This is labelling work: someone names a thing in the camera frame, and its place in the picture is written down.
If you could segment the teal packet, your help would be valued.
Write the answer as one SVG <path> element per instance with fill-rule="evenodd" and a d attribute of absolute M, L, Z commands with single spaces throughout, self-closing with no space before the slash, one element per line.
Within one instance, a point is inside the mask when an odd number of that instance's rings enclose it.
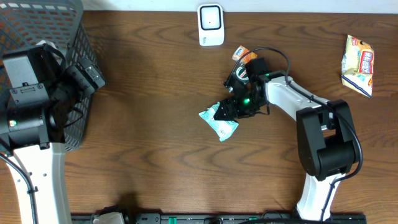
<path fill-rule="evenodd" d="M 220 108 L 220 102 L 217 102 L 217 104 L 212 105 L 206 111 L 202 111 L 198 115 L 208 123 L 208 125 L 218 135 L 219 140 L 223 142 L 233 135 L 234 131 L 239 126 L 239 123 L 235 121 L 216 120 L 215 113 Z"/>

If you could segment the orange tissue pack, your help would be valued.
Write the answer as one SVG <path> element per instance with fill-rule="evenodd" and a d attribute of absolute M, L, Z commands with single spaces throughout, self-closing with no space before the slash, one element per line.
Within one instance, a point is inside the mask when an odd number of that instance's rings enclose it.
<path fill-rule="evenodd" d="M 257 54 L 251 52 L 250 54 L 247 54 L 245 57 L 241 58 L 243 55 L 245 55 L 246 53 L 248 53 L 249 50 L 247 48 L 245 48 L 244 46 L 240 45 L 233 53 L 232 59 L 234 61 L 239 61 L 240 63 L 246 64 L 248 63 L 250 60 L 255 59 L 258 57 Z"/>

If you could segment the white blue snack bag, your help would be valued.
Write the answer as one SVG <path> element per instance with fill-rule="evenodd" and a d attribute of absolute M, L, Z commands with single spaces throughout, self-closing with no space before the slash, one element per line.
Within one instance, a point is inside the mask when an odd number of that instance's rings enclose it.
<path fill-rule="evenodd" d="M 341 82 L 344 86 L 368 97 L 373 97 L 375 53 L 372 45 L 347 35 L 341 61 Z"/>

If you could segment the round can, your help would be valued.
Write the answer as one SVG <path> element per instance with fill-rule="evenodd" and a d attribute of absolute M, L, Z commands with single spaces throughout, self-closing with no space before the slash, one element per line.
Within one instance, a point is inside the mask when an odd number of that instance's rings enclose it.
<path fill-rule="evenodd" d="M 240 66 L 238 66 L 234 72 L 234 75 L 238 79 L 238 81 L 242 83 L 249 82 L 245 64 L 241 64 Z"/>

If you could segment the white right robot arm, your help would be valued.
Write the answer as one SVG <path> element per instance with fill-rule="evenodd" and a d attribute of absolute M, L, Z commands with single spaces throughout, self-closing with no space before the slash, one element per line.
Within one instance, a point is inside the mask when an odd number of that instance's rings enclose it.
<path fill-rule="evenodd" d="M 329 220 L 339 183 L 355 176 L 363 164 L 347 102 L 311 94 L 287 71 L 270 71 L 263 58 L 250 60 L 244 69 L 246 78 L 239 77 L 238 69 L 233 68 L 224 82 L 233 95 L 220 102 L 214 119 L 250 118 L 270 105 L 287 113 L 296 122 L 298 156 L 306 172 L 297 214 L 302 220 Z"/>

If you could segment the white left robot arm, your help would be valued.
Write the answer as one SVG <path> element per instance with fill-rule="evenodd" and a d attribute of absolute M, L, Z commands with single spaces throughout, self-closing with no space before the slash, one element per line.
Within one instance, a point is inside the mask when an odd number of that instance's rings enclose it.
<path fill-rule="evenodd" d="M 46 42 L 6 53 L 10 105 L 1 112 L 1 160 L 11 171 L 23 223 L 71 223 L 65 126 L 80 99 L 65 57 Z"/>

